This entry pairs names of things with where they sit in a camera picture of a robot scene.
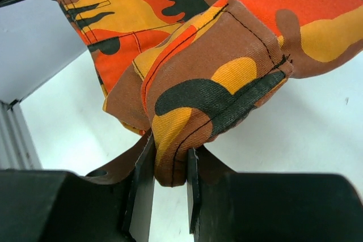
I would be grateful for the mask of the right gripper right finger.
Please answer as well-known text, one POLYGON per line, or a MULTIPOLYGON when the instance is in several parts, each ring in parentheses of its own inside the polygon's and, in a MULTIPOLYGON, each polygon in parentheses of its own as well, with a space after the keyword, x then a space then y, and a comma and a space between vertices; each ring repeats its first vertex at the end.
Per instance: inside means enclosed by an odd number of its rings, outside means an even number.
POLYGON ((187 196, 195 241, 362 240, 362 202, 341 175, 235 172, 192 148, 187 196))

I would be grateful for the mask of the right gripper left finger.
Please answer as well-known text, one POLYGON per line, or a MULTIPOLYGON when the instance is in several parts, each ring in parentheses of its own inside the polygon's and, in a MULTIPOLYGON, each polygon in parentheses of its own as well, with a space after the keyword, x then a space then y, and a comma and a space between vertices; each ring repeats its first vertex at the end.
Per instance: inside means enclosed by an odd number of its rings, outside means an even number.
POLYGON ((1 171, 2 241, 148 241, 154 138, 85 176, 1 171))

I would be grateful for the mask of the orange camouflage trousers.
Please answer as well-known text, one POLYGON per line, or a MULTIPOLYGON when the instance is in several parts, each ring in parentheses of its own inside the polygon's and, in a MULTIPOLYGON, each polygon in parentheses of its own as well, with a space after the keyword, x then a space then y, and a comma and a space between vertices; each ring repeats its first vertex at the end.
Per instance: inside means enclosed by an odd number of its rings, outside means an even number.
POLYGON ((237 126, 289 78, 362 51, 362 0, 55 0, 88 47, 104 110, 151 130, 154 175, 183 185, 187 151, 237 126))

